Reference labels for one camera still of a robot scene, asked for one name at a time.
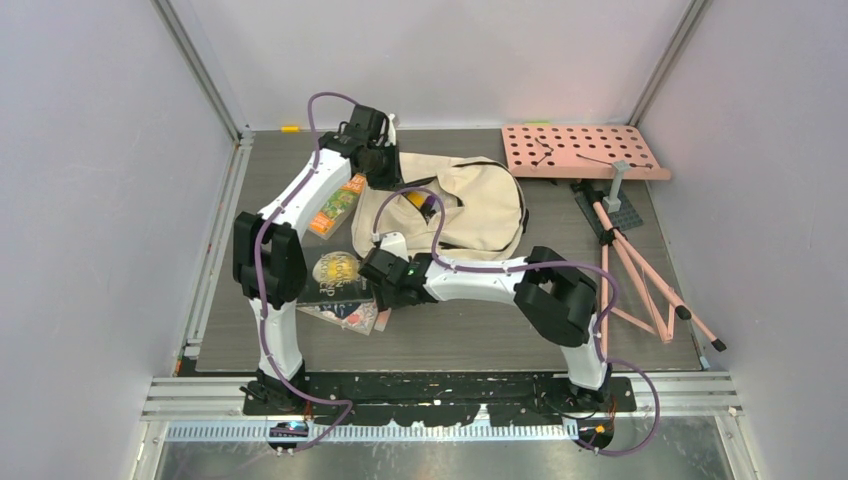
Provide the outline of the black moon cover book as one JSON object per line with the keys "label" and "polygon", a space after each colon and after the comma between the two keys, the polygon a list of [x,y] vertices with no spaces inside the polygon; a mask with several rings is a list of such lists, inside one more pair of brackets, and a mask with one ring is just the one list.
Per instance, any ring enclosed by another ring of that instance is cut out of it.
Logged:
{"label": "black moon cover book", "polygon": [[359,274],[359,258],[351,251],[322,245],[304,250],[306,283],[299,305],[354,303],[374,299],[367,280]]}

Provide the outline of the pink perforated stand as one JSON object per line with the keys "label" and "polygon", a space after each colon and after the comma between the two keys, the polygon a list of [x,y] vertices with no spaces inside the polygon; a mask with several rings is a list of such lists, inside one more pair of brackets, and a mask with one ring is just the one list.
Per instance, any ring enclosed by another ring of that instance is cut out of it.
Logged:
{"label": "pink perforated stand", "polygon": [[588,205],[587,220],[600,226],[601,266],[616,255],[648,314],[643,321],[613,307],[611,314],[662,342],[674,338],[678,321],[689,321],[717,352],[726,344],[696,315],[674,287],[626,238],[622,227],[606,213],[602,198],[608,193],[613,162],[624,160],[631,169],[624,181],[669,181],[672,173],[661,166],[643,136],[632,125],[509,124],[501,128],[508,169],[516,177],[573,180],[572,189]]}

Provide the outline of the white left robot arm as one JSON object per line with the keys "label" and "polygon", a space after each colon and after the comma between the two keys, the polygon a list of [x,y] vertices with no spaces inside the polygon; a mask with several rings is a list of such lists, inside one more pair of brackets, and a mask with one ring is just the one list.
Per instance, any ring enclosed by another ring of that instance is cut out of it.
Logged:
{"label": "white left robot arm", "polygon": [[313,218],[356,174],[374,184],[399,179],[394,117],[357,104],[349,120],[314,135],[313,151],[292,182],[257,213],[240,213],[233,225],[233,277],[254,311],[260,348],[249,393],[284,414],[315,402],[303,381],[296,333],[296,301],[306,285],[301,240]]}

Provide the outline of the purple black highlighter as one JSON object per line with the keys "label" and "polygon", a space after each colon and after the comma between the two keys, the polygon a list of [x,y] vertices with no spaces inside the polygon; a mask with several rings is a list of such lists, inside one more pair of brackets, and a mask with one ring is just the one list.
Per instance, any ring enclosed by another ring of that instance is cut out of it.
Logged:
{"label": "purple black highlighter", "polygon": [[438,196],[428,195],[423,201],[420,212],[426,221],[429,221],[438,212]]}

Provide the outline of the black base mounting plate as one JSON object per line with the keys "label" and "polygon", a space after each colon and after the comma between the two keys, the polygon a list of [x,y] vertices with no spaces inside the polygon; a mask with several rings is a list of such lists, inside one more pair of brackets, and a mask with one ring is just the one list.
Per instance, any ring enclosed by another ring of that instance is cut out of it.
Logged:
{"label": "black base mounting plate", "polygon": [[265,374],[241,386],[246,415],[294,415],[329,426],[466,426],[480,415],[496,426],[552,425],[631,413],[631,382],[613,377],[602,397],[578,392],[551,372],[312,372],[294,380],[297,393]]}

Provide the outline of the cream canvas backpack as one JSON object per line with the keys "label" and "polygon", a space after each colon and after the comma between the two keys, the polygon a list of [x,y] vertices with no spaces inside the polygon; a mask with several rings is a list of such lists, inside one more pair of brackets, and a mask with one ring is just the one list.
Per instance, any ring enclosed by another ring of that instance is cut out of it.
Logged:
{"label": "cream canvas backpack", "polygon": [[373,246],[372,229],[399,232],[411,255],[429,253],[435,235],[440,254],[463,260],[505,260],[517,249],[529,217],[524,193],[508,168],[487,157],[400,155],[402,184],[438,204],[427,214],[403,195],[366,187],[351,225],[352,246],[361,257]]}

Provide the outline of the patterned book under black book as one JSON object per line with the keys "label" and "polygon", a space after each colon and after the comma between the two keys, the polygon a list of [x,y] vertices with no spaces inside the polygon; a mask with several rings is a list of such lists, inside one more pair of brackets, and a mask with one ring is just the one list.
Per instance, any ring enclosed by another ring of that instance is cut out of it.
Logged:
{"label": "patterned book under black book", "polygon": [[373,298],[298,302],[297,309],[300,312],[335,324],[342,329],[362,335],[369,335],[372,332],[380,315],[377,302]]}

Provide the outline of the grey bracket on stand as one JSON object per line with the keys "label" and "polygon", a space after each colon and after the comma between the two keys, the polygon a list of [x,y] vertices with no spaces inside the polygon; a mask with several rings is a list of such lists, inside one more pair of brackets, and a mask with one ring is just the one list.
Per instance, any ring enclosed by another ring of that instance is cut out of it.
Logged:
{"label": "grey bracket on stand", "polygon": [[620,210],[621,184],[624,180],[624,174],[631,169],[630,163],[624,160],[613,162],[611,166],[614,169],[614,176],[608,193],[602,198],[602,205],[606,213],[615,213]]}

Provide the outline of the light orange highlighter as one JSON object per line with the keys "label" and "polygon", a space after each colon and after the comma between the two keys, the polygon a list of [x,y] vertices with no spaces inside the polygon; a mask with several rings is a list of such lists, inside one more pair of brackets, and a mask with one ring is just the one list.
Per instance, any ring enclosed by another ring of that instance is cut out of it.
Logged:
{"label": "light orange highlighter", "polygon": [[377,315],[377,318],[374,322],[373,329],[378,332],[383,332],[388,324],[388,320],[390,318],[392,311],[390,309],[386,309],[380,311]]}

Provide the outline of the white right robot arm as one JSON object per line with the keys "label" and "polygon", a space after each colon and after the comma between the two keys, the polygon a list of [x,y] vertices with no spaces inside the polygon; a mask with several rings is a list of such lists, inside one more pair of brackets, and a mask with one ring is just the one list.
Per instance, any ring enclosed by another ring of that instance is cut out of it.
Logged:
{"label": "white right robot arm", "polygon": [[610,398],[612,373],[599,336],[612,307],[600,306],[590,272],[604,278],[611,289],[617,287],[601,268],[568,261],[548,247],[495,261],[451,258],[436,251],[411,255],[398,232],[376,235],[358,270],[382,310],[454,300],[516,308],[543,339],[559,348],[572,400],[589,411]]}

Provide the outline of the orange green paperback book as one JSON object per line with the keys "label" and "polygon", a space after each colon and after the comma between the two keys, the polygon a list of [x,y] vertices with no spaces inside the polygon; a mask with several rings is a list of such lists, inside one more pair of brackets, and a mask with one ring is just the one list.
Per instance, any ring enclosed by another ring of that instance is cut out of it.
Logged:
{"label": "orange green paperback book", "polygon": [[366,185],[363,174],[354,175],[329,197],[310,222],[309,231],[324,240],[329,239],[355,211]]}

